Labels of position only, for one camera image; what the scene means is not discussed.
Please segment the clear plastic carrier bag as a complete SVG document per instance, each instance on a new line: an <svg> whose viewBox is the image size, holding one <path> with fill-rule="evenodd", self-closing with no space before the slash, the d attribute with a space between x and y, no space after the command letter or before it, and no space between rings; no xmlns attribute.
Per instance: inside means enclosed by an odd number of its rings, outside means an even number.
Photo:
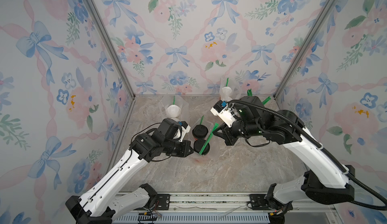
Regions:
<svg viewBox="0 0 387 224"><path fill-rule="evenodd" d="M176 121L190 122L189 103L180 95L165 95L158 103L158 106L164 117Z"/></svg>

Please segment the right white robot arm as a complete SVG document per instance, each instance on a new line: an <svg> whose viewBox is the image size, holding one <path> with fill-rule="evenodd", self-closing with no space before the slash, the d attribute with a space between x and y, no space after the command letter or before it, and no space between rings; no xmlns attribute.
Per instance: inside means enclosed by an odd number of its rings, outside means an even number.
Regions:
<svg viewBox="0 0 387 224"><path fill-rule="evenodd" d="M245 96L229 102L220 100L211 112L223 121L214 135L224 139L227 146L240 138L262 136L290 150L308 167L293 181L272 184L264 197L251 201L252 209L284 210L293 201L307 198L325 205L354 200L355 190L348 177L354 168L335 160L291 111L274 111L266 108L258 97Z"/></svg>

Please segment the red cup white lid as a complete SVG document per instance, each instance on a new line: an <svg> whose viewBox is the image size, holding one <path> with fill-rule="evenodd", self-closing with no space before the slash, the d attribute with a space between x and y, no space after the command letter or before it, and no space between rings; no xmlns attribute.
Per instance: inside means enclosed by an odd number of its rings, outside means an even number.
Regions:
<svg viewBox="0 0 387 224"><path fill-rule="evenodd" d="M222 87L220 89L220 99L222 101L228 102L232 100L232 97L231 97L232 93L233 93L233 89L231 87Z"/></svg>

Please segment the red cup black lid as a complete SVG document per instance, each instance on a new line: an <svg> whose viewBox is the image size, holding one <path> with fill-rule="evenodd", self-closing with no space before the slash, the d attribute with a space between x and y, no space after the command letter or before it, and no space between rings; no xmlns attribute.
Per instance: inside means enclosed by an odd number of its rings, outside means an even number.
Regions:
<svg viewBox="0 0 387 224"><path fill-rule="evenodd" d="M205 125L198 124L192 130L194 139L204 139L209 133L208 128Z"/></svg>
<svg viewBox="0 0 387 224"><path fill-rule="evenodd" d="M201 150L204 143L205 143L205 139L197 139L193 145L194 151L199 153L199 151ZM205 151L203 152L203 155L207 155L209 153L209 151L210 151L210 145L208 144Z"/></svg>

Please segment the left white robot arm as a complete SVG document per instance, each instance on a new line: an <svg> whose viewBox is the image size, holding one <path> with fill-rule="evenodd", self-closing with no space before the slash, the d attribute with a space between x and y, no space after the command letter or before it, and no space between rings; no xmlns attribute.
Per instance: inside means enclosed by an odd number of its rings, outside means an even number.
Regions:
<svg viewBox="0 0 387 224"><path fill-rule="evenodd" d="M81 196L71 196L66 207L77 224L111 224L136 209L152 211L158 193L150 184L142 184L135 191L118 196L119 191L147 164L161 154L186 158L193 154L185 136L190 126L172 118L165 118L135 134L130 147L115 166Z"/></svg>

